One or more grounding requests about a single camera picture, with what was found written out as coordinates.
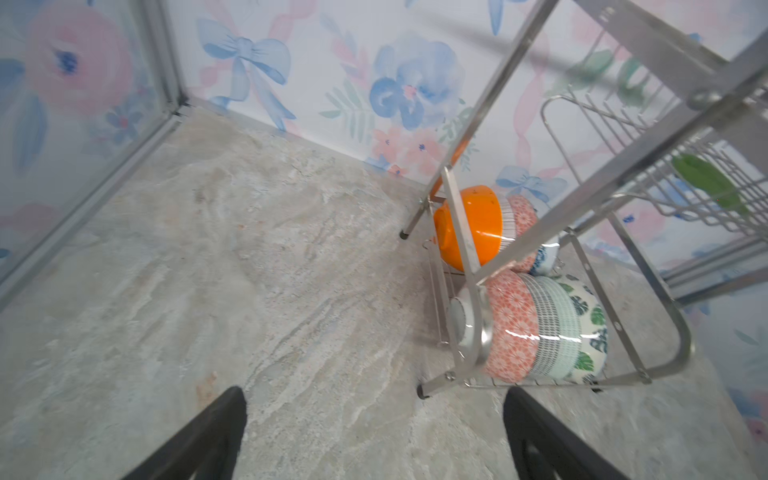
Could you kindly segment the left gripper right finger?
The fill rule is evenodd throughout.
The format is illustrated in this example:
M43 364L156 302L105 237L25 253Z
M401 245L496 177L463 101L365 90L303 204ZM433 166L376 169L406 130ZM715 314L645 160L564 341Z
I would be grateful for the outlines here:
M626 477L520 387L507 390L503 423L521 479Z

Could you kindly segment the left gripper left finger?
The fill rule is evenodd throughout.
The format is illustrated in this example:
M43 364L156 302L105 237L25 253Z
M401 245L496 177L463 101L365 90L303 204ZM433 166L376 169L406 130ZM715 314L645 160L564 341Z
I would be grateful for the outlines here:
M127 479L231 479L247 422L239 386L225 390Z

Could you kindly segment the pale green plate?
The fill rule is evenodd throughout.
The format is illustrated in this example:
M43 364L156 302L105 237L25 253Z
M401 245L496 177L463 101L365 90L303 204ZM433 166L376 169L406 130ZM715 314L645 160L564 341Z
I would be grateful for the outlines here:
M543 277L541 283L554 301L559 325L555 340L558 353L548 375L555 380L564 380L574 368L581 349L580 322L569 292L550 277Z

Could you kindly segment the black white floral bowl front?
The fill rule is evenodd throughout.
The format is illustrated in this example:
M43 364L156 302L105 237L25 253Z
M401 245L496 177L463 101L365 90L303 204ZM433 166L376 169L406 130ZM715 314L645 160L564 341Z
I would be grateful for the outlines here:
M494 332L491 352L483 375L513 384L532 371L540 342L539 320L532 293L524 280L527 274L505 271L487 286L493 313ZM465 357L475 327L467 287L450 300L447 321L455 331L458 349Z

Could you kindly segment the black white floral bowl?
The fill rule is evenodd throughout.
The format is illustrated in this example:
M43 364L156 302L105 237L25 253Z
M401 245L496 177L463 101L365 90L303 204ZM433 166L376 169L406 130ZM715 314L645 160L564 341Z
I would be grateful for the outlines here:
M532 293L524 280L527 274L505 271L487 286L493 313L494 332L491 352L483 375L513 384L532 371L540 342L539 320ZM465 357L475 327L467 287L450 300L447 321L455 331L458 349Z
M537 221L538 217L533 205L522 195L508 197L510 206L515 216L515 238L522 236ZM528 273L534 266L538 249L534 249L523 260L515 262L511 269L517 273Z

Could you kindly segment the green leaf pattern bowl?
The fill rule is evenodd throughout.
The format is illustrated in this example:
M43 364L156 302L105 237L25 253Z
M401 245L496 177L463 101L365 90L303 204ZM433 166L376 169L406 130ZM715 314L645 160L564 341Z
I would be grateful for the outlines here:
M557 282L571 299L580 325L580 351L565 379L575 384L594 384L607 360L609 338L604 309L592 289L577 277L565 274Z

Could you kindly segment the blue white patterned plate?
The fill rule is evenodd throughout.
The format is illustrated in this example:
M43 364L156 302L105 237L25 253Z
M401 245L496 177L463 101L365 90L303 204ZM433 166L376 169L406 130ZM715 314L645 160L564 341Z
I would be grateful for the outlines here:
M560 244L549 242L542 244L536 252L536 257L529 273L534 276L549 276L552 274L558 260Z

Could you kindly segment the white bowl orange outside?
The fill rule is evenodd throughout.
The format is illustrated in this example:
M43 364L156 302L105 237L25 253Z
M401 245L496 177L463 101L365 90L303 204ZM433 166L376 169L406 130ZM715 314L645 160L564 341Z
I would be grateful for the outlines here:
M469 187L463 189L460 195L479 263L484 265L501 250L501 235L504 231L502 206L497 195L488 186ZM442 260L454 269L463 272L456 229L453 226L447 203L435 211L433 222Z

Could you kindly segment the stainless steel dish rack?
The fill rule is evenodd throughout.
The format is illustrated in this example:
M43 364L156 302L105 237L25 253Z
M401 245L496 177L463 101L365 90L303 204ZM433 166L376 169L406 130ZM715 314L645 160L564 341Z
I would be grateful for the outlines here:
M698 286L700 279L710 275L724 261L737 262L745 254L763 254L767 243L764 224L747 227L743 239L735 245L716 250L707 257L690 261L668 275L662 275L618 219L620 208L631 201L647 199L649 190L656 186L658 180L672 173L672 154L686 147L704 146L710 141L720 140L735 148L757 170L765 171L767 168L766 110L763 106L750 103L752 95L767 82L766 37L757 37L733 59L725 60L629 1L583 1L580 8L675 95L675 107L616 153L529 232L505 247L488 263L480 263L453 167L555 7L552 1L535 3L515 36L510 51L482 92L460 136L450 147L421 196L418 207L401 230L401 238L407 239L433 202L439 200L448 204L457 230L470 304L479 318L468 353L456 354L450 369L419 384L416 392L421 399L428 399L458 385L473 386L491 350L493 320L486 283L553 236L561 235L565 244L574 246L588 230L601 222L610 223L678 333L679 345L673 358L647 367L616 312L609 310L608 318L633 368L628 373L592 383L594 391L647 385L682 372L694 353L691 329L682 313L684 307L762 284L767 279L766 270L761 268L717 284Z

